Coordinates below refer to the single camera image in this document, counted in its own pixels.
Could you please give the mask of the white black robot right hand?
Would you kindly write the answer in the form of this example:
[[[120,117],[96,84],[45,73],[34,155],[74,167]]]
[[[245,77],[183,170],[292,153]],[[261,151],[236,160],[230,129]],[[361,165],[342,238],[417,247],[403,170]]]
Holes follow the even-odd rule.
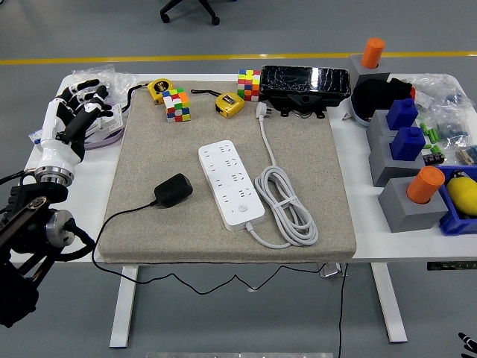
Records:
[[[476,340],[466,335],[465,333],[459,332],[458,337],[464,343],[464,348],[472,354],[476,354]]]

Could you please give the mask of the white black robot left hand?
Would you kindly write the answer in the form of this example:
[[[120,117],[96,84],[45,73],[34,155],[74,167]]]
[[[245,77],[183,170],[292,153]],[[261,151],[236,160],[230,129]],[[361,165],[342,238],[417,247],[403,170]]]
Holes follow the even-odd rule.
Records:
[[[98,79],[66,87],[47,107],[40,137],[37,168],[58,167],[70,172],[85,155],[86,131],[93,122],[111,114],[105,103],[108,91]]]

